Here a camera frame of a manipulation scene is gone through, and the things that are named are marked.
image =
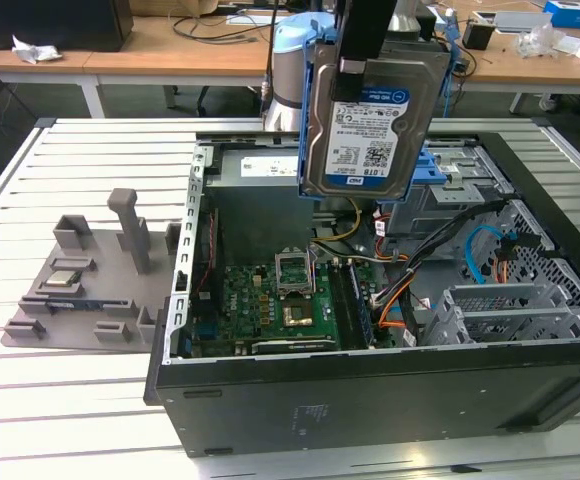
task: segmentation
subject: desk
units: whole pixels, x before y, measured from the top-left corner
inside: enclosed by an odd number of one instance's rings
[[[541,9],[526,1],[456,0],[454,5],[459,21],[465,21],[473,11],[524,11]],[[580,30],[560,29],[579,37]],[[485,51],[471,50],[478,68],[464,85],[464,90],[475,92],[563,93],[580,94],[580,59],[559,52],[557,58],[521,58],[516,52],[516,35],[494,33]],[[518,110],[520,95],[511,111]]]
[[[465,20],[474,10],[539,11],[524,1],[456,0],[454,6],[460,20]],[[204,22],[211,24],[215,19],[204,19]],[[187,22],[181,26],[184,30],[190,27]],[[225,24],[201,26],[195,34],[217,35],[244,28]],[[268,29],[262,28],[260,32],[268,37]],[[580,37],[580,30],[569,33]],[[56,62],[30,65],[11,52],[0,51],[0,76],[14,83],[77,84],[83,90],[92,117],[104,117],[101,85],[259,86],[265,72],[268,44],[257,32],[246,35],[257,41],[207,45],[177,36],[166,18],[136,17],[132,35],[121,52],[65,52],[65,57]],[[523,59],[512,46],[514,39],[514,35],[495,33],[487,50],[472,52],[478,68],[465,83],[465,90],[580,94],[578,58],[559,53],[556,59]]]
[[[208,18],[204,22],[216,23]],[[180,26],[189,31],[190,23]],[[195,35],[238,32],[247,25],[200,26]],[[164,17],[135,17],[132,34],[115,53],[62,52],[64,57],[37,65],[0,51],[0,77],[10,83],[79,85],[93,118],[105,117],[100,86],[199,85],[260,86],[266,69],[269,30],[246,33],[256,41],[237,45],[209,45],[180,37]]]
[[[163,132],[259,128],[253,119],[71,119],[34,129],[0,177],[0,338],[54,246],[52,228],[62,213],[85,215],[93,228],[119,228],[106,205],[108,194],[114,187],[135,188],[137,212],[152,231],[163,230],[185,215],[187,177],[172,173],[176,155],[162,154],[189,150],[182,141],[163,143]],[[502,132],[520,158],[535,164],[535,176],[564,211],[580,213],[580,155],[553,129],[526,119],[431,124],[432,132],[456,130]],[[564,163],[570,168],[560,168]],[[445,478],[452,475],[449,466],[461,464],[483,470],[472,473],[473,480],[580,479],[580,414],[541,434],[193,462],[163,408],[142,402],[147,367],[147,354],[0,343],[0,479],[54,480],[58,472],[68,480],[101,479],[108,472],[124,480],[146,480],[155,472],[186,480]]]

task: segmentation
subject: blue box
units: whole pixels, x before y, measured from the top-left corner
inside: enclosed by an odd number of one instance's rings
[[[552,26],[557,28],[580,28],[580,3],[550,0],[543,8],[552,13]]]

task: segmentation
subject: hard drive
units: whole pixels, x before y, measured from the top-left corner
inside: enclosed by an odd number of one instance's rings
[[[334,46],[317,45],[301,191],[404,198],[450,56],[437,44],[386,43],[367,62],[359,102],[330,99],[335,58]]]

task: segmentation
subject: plastic bag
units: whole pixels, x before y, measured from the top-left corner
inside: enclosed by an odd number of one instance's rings
[[[565,37],[565,33],[552,28],[551,23],[534,27],[530,33],[520,33],[517,37],[517,52],[523,58],[541,55],[557,56],[554,46]]]

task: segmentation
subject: floor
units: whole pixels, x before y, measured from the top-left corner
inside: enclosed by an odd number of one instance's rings
[[[165,108],[163,90],[152,86],[106,86],[104,90],[111,117],[192,117],[196,115],[199,87],[180,87],[176,96],[179,107]],[[17,95],[38,117],[88,117],[81,90],[71,85],[17,86]],[[455,117],[510,117],[508,106],[512,94],[465,93],[450,109]],[[245,88],[212,87],[204,101],[208,116],[257,116],[252,95]],[[443,112],[440,105],[435,116]],[[528,98],[522,112],[525,117],[547,117],[561,134],[580,151],[580,96],[565,96],[560,109],[553,114],[542,112],[535,98]],[[0,173],[30,132],[34,120],[7,90],[0,88]]]

